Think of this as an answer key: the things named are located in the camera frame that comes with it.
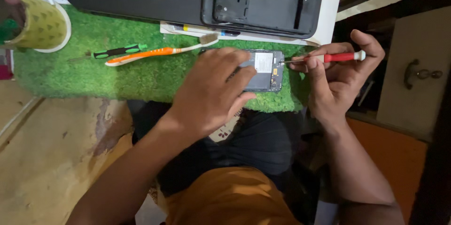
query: person's right hand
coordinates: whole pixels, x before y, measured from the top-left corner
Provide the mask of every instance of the person's right hand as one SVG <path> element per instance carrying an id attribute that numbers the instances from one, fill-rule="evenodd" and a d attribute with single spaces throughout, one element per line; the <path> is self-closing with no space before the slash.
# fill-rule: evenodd
<path id="1" fill-rule="evenodd" d="M 384 50 L 373 36 L 353 30 L 351 39 L 366 52 L 367 57 L 363 61 L 331 65 L 311 58 L 305 64 L 290 65 L 291 69 L 307 72 L 312 87 L 308 107 L 326 131 L 346 123 L 345 113 L 352 106 L 368 76 L 385 56 Z M 347 52 L 354 52 L 350 43 L 331 43 L 310 52 L 308 56 Z"/>

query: hand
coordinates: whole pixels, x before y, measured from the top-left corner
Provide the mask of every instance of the hand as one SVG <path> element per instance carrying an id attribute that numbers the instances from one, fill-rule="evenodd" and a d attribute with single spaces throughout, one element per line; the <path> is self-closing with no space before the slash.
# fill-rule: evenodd
<path id="1" fill-rule="evenodd" d="M 194 64 L 178 89 L 171 109 L 162 118 L 197 141 L 227 123 L 254 93 L 243 90 L 257 73 L 253 66 L 240 68 L 250 53 L 234 48 L 208 50 Z"/>
<path id="2" fill-rule="evenodd" d="M 306 63 L 290 65 L 291 69 L 308 73 L 312 86 L 308 107 L 326 131 L 346 123 L 345 113 L 352 106 L 368 76 L 385 56 L 384 50 L 373 36 L 353 30 L 351 39 L 366 52 L 367 57 L 363 61 L 322 64 L 318 59 L 311 58 Z M 347 52 L 354 52 L 350 43 L 331 43 L 310 52 L 308 56 Z"/>

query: orange toothbrush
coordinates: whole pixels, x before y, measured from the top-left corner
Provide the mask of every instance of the orange toothbrush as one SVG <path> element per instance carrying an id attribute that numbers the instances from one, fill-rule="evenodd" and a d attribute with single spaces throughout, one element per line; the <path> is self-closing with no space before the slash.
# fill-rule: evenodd
<path id="1" fill-rule="evenodd" d="M 162 48 L 162 49 L 151 50 L 151 51 L 147 51 L 147 52 L 143 52 L 143 53 L 126 55 L 126 56 L 122 56 L 122 57 L 119 57 L 119 58 L 114 58 L 114 59 L 108 60 L 105 63 L 105 65 L 107 65 L 107 66 L 122 66 L 122 65 L 125 65 L 125 64 L 129 63 L 129 62 L 133 62 L 135 60 L 142 59 L 142 58 L 147 58 L 147 57 L 151 57 L 151 56 L 160 56 L 160 55 L 171 55 L 171 54 L 184 53 L 184 52 L 187 52 L 187 51 L 199 49 L 201 47 L 208 47 L 210 45 L 213 45 L 213 44 L 219 42 L 217 34 L 208 34 L 208 35 L 205 35 L 205 36 L 201 37 L 199 40 L 200 40 L 200 44 L 197 44 L 197 45 L 194 45 L 194 46 L 191 46 L 191 47 L 186 47 L 186 48 L 165 47 L 165 48 Z"/>

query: metal handle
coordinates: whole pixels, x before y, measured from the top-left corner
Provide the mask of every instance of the metal handle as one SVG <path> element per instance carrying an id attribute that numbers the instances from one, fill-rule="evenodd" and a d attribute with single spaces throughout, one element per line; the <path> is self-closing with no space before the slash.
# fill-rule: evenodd
<path id="1" fill-rule="evenodd" d="M 420 61 L 418 59 L 415 59 L 414 61 L 410 62 L 409 65 L 407 66 L 407 68 L 405 69 L 404 72 L 404 86 L 407 89 L 412 89 L 413 85 L 409 83 L 409 78 L 412 75 L 415 75 L 417 78 L 419 78 L 420 80 L 424 80 L 427 79 L 429 77 L 432 77 L 434 79 L 439 79 L 440 77 L 443 76 L 443 72 L 442 71 L 429 71 L 427 69 L 421 69 L 418 72 L 415 72 L 413 70 L 413 66 L 418 66 L 420 64 Z"/>
<path id="2" fill-rule="evenodd" d="M 409 83 L 409 78 L 412 75 L 412 73 L 414 72 L 413 70 L 413 66 L 418 66 L 420 64 L 420 60 L 415 59 L 414 61 L 410 62 L 409 65 L 407 66 L 407 68 L 405 69 L 404 72 L 404 86 L 407 89 L 412 89 L 413 85 Z"/>

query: lap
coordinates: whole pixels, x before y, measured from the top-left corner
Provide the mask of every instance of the lap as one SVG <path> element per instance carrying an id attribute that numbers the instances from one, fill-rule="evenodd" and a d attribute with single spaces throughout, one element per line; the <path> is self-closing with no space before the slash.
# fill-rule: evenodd
<path id="1" fill-rule="evenodd" d="M 135 126 L 134 144 L 155 126 L 171 107 L 159 102 L 127 101 Z M 186 189 L 208 170 L 251 166 L 271 178 L 281 190 L 280 175 L 289 169 L 300 141 L 302 119 L 293 112 L 245 111 L 245 122 L 230 140 L 197 141 L 172 159 L 157 179 L 165 196 Z"/>

